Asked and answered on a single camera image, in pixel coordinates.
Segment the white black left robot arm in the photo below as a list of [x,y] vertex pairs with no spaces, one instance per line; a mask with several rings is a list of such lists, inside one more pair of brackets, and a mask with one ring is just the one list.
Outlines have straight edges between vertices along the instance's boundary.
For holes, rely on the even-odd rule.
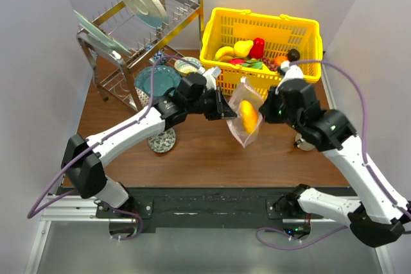
[[83,199],[95,197],[110,205],[119,218],[132,213],[131,195],[109,178],[105,167],[132,146],[183,123],[190,114],[209,121],[236,118],[213,76],[190,73],[134,116],[104,132],[69,138],[62,172]]

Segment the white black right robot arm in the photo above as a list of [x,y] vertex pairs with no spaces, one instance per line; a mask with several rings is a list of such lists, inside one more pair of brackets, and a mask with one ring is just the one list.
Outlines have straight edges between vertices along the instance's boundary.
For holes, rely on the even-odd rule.
[[363,152],[361,137],[339,110],[321,108],[313,85],[291,79],[272,86],[260,107],[265,122],[285,123],[328,158],[343,174],[358,201],[300,184],[280,197],[274,209],[293,218],[316,214],[350,229],[372,248],[397,241],[410,222],[410,202],[391,186]]

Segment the clear zip top bag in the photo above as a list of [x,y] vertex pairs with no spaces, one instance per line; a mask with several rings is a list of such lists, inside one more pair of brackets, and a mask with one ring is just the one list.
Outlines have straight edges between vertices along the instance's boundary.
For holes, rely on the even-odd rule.
[[242,77],[229,99],[229,106],[237,113],[237,116],[227,120],[227,126],[243,148],[258,137],[259,126],[263,121],[259,108],[263,103],[263,97],[257,93],[249,79]]

